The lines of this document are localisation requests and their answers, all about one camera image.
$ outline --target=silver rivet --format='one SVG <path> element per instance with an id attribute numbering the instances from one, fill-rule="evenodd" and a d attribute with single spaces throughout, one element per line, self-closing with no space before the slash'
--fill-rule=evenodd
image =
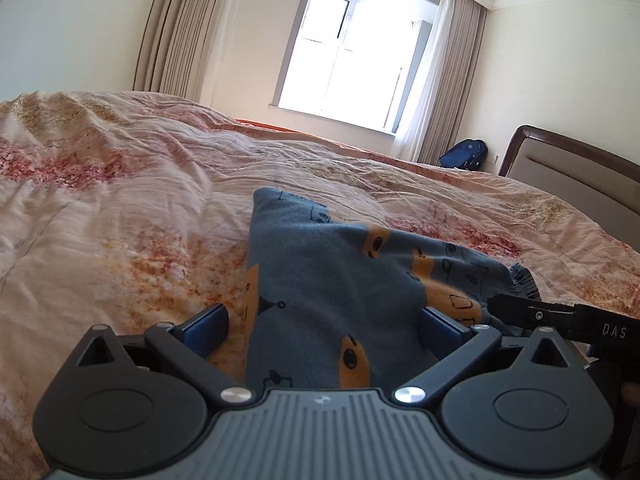
<path id="1" fill-rule="evenodd" d="M 251 390 L 244 386 L 232 386 L 231 388 L 226 388 L 220 392 L 220 398 L 222 400 L 226 400 L 226 402 L 230 402 L 231 404 L 247 402 L 248 400 L 251 400 L 253 396 L 254 394 L 252 394 Z"/>
<path id="2" fill-rule="evenodd" d="M 331 397 L 329 397 L 328 395 L 319 396 L 314 399 L 314 402 L 320 404 L 320 406 L 324 406 L 325 404 L 331 402 Z"/>
<path id="3" fill-rule="evenodd" d="M 405 386 L 404 388 L 398 388 L 394 391 L 396 400 L 403 404 L 415 404 L 423 400 L 426 396 L 427 392 L 422 388 L 418 388 L 418 386 Z"/>

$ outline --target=floral bedspread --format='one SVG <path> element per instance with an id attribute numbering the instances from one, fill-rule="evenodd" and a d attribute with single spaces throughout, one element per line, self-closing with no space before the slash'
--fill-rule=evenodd
<path id="1" fill-rule="evenodd" d="M 261 186 L 519 261 L 546 301 L 640 317 L 640 255 L 513 180 L 247 126 L 161 94 L 23 95 L 0 104 L 0 479 L 46 470 L 31 414 L 92 324 L 139 333 L 221 301 L 230 336 L 211 361 L 242 377 Z"/>

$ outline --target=wall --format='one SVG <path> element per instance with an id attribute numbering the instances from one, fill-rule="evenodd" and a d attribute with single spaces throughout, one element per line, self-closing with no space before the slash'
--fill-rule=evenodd
<path id="1" fill-rule="evenodd" d="M 0 0 L 0 101 L 131 90 L 153 0 Z"/>
<path id="2" fill-rule="evenodd" d="M 388 134 L 270 106 L 299 5 L 300 0 L 242 0 L 212 107 L 388 153 L 394 140 Z"/>
<path id="3" fill-rule="evenodd" d="M 486 141 L 497 173 L 531 124 L 640 164 L 640 1 L 565 0 L 487 14 L 458 140 Z"/>

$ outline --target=wooden headboard frame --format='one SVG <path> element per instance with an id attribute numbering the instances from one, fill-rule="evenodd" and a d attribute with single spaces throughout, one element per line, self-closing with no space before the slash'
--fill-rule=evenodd
<path id="1" fill-rule="evenodd" d="M 623 174 L 636 182 L 640 182 L 640 166 L 622 158 L 621 156 L 614 155 L 613 153 L 606 152 L 595 146 L 591 146 L 580 140 L 571 139 L 559 134 L 555 134 L 548 130 L 542 130 L 535 126 L 521 126 L 513 134 L 513 138 L 507 148 L 507 153 L 504 155 L 504 160 L 500 167 L 498 175 L 506 176 L 511 169 L 513 162 L 518 155 L 518 151 L 525 139 L 534 139 L 556 146 L 562 150 L 580 155 L 583 158 L 588 158 L 593 162 L 597 162 L 601 166 L 605 166 L 610 170 Z"/>

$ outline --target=cartoon animal print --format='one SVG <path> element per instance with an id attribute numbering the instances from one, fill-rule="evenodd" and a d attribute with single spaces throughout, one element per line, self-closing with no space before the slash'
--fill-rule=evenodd
<path id="1" fill-rule="evenodd" d="M 362 246 L 362 254 L 369 258 L 377 258 L 382 246 L 391 236 L 391 229 L 378 224 L 367 224 L 367 229 L 369 232 Z"/>
<path id="2" fill-rule="evenodd" d="M 320 207 L 326 207 L 323 204 L 319 204 L 318 202 L 314 202 L 313 200 L 311 200 L 310 198 L 306 198 L 304 196 L 300 196 L 300 195 L 296 195 L 295 193 L 290 193 L 288 191 L 280 191 L 280 194 L 278 195 L 278 198 L 276 200 L 284 200 L 288 197 L 295 197 L 295 198 L 299 198 L 300 200 L 302 200 L 305 203 L 311 202 L 312 204 L 315 204 L 317 206 Z"/>
<path id="3" fill-rule="evenodd" d="M 262 392 L 267 388 L 293 388 L 293 379 L 282 377 L 276 370 L 269 370 L 269 377 L 262 380 Z"/>
<path id="4" fill-rule="evenodd" d="M 327 212 L 324 206 L 311 206 L 310 220 L 318 224 L 328 224 L 331 221 L 331 216 Z"/>
<path id="5" fill-rule="evenodd" d="M 244 274 L 244 340 L 249 341 L 258 316 L 258 264 L 249 267 Z"/>
<path id="6" fill-rule="evenodd" d="M 285 308 L 287 304 L 284 301 L 277 301 L 273 303 L 272 301 L 267 301 L 263 297 L 260 296 L 258 300 L 258 316 L 263 312 L 269 310 L 272 306 L 277 306 L 278 308 Z"/>
<path id="7" fill-rule="evenodd" d="M 244 340 L 249 341 L 254 331 L 255 318 L 265 313 L 272 306 L 284 308 L 284 301 L 268 301 L 258 294 L 258 264 L 246 270 L 244 288 Z"/>
<path id="8" fill-rule="evenodd" d="M 369 360 L 364 347 L 351 334 L 342 338 L 338 359 L 340 387 L 346 390 L 368 388 L 371 384 Z"/>
<path id="9" fill-rule="evenodd" d="M 465 256 L 465 248 L 459 247 L 451 243 L 446 244 L 446 254 L 460 256 L 465 262 L 465 265 L 462 267 L 464 270 L 464 276 L 457 275 L 458 282 L 460 280 L 465 280 L 467 282 L 467 287 L 465 290 L 469 292 L 469 294 L 475 298 L 476 300 L 482 297 L 482 285 L 484 282 L 484 277 L 489 272 L 489 269 L 485 266 L 475 264 L 466 259 Z M 446 282 L 450 283 L 454 280 L 454 276 L 452 275 L 454 270 L 454 266 L 451 260 L 444 258 L 442 260 L 442 272 L 445 273 L 447 279 Z"/>
<path id="10" fill-rule="evenodd" d="M 414 263 L 409 275 L 422 283 L 426 295 L 426 306 L 436 308 L 462 324 L 479 323 L 482 317 L 480 304 L 461 290 L 434 280 L 431 277 L 434 264 L 433 258 L 420 249 L 414 250 Z"/>

